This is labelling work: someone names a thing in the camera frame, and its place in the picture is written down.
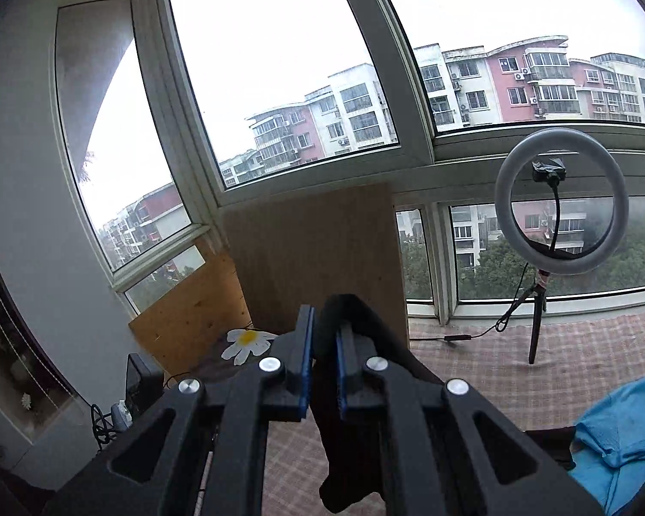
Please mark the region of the light wooden board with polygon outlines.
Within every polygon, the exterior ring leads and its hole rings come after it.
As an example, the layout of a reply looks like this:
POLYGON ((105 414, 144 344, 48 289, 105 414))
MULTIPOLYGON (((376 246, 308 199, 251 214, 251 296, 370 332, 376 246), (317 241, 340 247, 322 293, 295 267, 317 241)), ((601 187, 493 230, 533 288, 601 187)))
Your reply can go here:
POLYGON ((242 205, 222 215, 250 317, 285 332, 299 306, 353 294, 408 341, 393 195, 385 183, 242 205))

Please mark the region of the orange wooden board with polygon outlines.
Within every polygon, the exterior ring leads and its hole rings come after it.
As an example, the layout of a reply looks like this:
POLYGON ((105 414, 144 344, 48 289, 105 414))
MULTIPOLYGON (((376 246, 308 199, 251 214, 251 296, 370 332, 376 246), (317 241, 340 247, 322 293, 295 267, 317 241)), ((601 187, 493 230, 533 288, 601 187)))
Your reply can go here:
POLYGON ((197 241, 203 265, 129 322, 131 333, 165 373, 186 372, 221 335, 252 321, 227 247, 197 241))

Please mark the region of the white daisy flower decoration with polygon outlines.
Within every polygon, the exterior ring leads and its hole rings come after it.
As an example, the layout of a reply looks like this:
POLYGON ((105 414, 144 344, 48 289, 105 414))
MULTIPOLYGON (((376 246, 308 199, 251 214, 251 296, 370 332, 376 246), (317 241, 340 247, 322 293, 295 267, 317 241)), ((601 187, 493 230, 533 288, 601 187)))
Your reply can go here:
POLYGON ((221 353, 221 359, 233 362, 234 366, 242 366, 253 356, 260 356, 270 350, 276 334, 246 329, 234 329, 227 332, 226 349, 221 353))

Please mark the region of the blue striped shirt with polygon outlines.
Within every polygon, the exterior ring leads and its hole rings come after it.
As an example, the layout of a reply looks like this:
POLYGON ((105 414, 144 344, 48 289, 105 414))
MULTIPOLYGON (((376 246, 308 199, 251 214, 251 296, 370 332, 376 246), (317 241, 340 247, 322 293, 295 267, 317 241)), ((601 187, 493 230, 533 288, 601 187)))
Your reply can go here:
POLYGON ((607 515, 627 507, 645 484, 645 377, 612 391, 575 423, 570 475, 607 515))

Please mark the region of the black garment yellow stripes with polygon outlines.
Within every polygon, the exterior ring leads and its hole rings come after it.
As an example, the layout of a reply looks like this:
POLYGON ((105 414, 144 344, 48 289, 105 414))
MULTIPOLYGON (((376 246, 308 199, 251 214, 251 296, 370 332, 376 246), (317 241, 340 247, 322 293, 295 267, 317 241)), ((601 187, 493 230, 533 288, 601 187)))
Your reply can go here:
POLYGON ((312 336, 310 406, 329 463, 322 504, 376 493, 390 515, 587 515, 598 507, 468 382, 444 381, 354 295, 312 336))

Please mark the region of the pink plaid bed sheet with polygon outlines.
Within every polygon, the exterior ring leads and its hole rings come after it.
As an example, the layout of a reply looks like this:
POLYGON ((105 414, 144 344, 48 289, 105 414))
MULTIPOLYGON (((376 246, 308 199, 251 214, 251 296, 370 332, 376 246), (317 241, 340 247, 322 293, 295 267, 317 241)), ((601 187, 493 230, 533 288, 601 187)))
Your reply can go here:
MULTIPOLYGON (((463 378, 522 430, 572 425, 608 393, 645 376, 645 310, 544 322, 536 361, 528 361, 530 324, 453 346, 445 327, 412 318, 412 353, 441 378, 463 378)), ((318 489, 327 460, 313 417, 269 427, 262 511, 322 515, 318 489)))

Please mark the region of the black box device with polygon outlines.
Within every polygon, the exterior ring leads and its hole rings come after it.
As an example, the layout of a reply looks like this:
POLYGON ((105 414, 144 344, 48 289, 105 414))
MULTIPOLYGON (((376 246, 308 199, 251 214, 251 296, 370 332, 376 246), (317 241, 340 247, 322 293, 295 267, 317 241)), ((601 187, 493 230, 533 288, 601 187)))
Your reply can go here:
POLYGON ((126 396, 124 403, 134 418, 144 414, 164 389, 164 372, 154 360, 139 353, 126 359, 126 396))

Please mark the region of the black tripod stand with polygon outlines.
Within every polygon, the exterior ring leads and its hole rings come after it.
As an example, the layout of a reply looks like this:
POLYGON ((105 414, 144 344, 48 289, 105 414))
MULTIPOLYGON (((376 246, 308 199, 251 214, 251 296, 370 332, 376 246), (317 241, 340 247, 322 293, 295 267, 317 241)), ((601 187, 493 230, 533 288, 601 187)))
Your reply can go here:
POLYGON ((528 354, 528 363, 533 365, 537 356, 537 348, 539 343, 539 336, 541 335, 542 317, 543 313, 547 310, 547 280, 550 273, 545 270, 538 269, 534 283, 523 292, 519 298, 519 302, 523 303, 529 297, 534 299, 534 312, 532 312, 532 326, 531 338, 528 354))

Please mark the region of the black phone clamp gooseneck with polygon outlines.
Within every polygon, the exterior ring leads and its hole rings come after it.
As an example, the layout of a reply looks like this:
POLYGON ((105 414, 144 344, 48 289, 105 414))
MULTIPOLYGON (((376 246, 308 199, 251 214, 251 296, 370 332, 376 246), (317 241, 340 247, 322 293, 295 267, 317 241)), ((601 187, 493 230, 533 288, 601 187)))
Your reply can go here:
POLYGON ((554 157, 545 161, 531 162, 531 177, 535 183, 544 183, 550 187, 553 200, 555 201, 555 217, 553 217, 553 231, 549 243, 549 249, 553 252, 556 249, 559 234, 560 206, 559 186, 566 179, 566 166, 562 159, 554 157))

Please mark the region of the white power strip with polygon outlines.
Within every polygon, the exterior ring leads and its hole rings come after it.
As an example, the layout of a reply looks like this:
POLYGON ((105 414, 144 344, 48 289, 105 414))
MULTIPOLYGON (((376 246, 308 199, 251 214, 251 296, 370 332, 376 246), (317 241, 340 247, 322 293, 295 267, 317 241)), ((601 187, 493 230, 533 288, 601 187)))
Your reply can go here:
POLYGON ((129 429, 132 424, 132 416, 123 399, 110 406, 110 414, 116 432, 124 432, 129 429))

